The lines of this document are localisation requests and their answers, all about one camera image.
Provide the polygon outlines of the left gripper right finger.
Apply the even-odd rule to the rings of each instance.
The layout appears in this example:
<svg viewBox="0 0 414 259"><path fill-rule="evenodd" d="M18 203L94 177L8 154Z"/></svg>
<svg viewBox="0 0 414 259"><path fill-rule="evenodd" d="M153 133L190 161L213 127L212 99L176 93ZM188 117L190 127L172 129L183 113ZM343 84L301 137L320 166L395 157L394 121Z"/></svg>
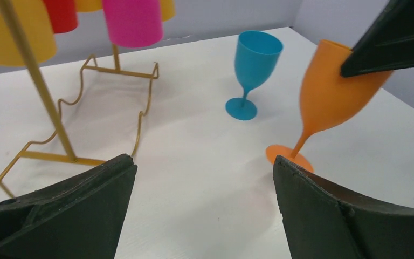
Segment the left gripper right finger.
<svg viewBox="0 0 414 259"><path fill-rule="evenodd" d="M283 156L273 181L292 258L414 258L414 208L357 193Z"/></svg>

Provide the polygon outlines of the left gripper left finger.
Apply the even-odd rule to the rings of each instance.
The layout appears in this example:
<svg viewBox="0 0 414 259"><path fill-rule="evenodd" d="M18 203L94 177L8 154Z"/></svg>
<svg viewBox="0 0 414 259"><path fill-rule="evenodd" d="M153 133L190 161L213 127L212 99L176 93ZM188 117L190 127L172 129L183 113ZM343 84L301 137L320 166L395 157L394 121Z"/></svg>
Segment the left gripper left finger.
<svg viewBox="0 0 414 259"><path fill-rule="evenodd" d="M102 165L0 202L0 258L114 258L137 165Z"/></svg>

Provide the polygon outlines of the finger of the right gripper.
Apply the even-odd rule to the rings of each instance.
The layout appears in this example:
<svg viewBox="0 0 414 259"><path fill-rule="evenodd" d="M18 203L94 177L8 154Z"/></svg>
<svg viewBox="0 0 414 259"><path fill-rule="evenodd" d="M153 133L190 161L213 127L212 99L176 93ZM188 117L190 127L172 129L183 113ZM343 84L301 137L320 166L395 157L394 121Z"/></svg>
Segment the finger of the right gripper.
<svg viewBox="0 0 414 259"><path fill-rule="evenodd" d="M414 0L388 1L340 67L344 78L414 67Z"/></svg>

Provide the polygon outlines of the orange plastic wine glass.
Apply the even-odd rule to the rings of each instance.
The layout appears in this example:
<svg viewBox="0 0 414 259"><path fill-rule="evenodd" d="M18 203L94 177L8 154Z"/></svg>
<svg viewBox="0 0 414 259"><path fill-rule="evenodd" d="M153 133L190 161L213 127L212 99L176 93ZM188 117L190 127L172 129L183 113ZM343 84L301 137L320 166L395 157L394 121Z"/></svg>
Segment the orange plastic wine glass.
<svg viewBox="0 0 414 259"><path fill-rule="evenodd" d="M327 39L319 41L300 88L301 136L294 148L268 146L266 157L270 163L280 155L312 172L311 163L299 153L308 138L351 119L392 75L392 71L383 71L342 77L341 65L351 53L352 50L342 44Z"/></svg>

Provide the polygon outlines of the blue plastic wine glass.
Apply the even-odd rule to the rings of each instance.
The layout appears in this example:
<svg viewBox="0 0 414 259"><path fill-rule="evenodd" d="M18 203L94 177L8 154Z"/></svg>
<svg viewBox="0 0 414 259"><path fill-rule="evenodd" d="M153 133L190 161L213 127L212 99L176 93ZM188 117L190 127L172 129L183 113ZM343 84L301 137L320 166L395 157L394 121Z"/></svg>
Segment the blue plastic wine glass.
<svg viewBox="0 0 414 259"><path fill-rule="evenodd" d="M283 43L269 33L250 30L239 34L234 71L243 95L226 102L230 116L245 121L257 115L256 105L247 96L271 76L283 49Z"/></svg>

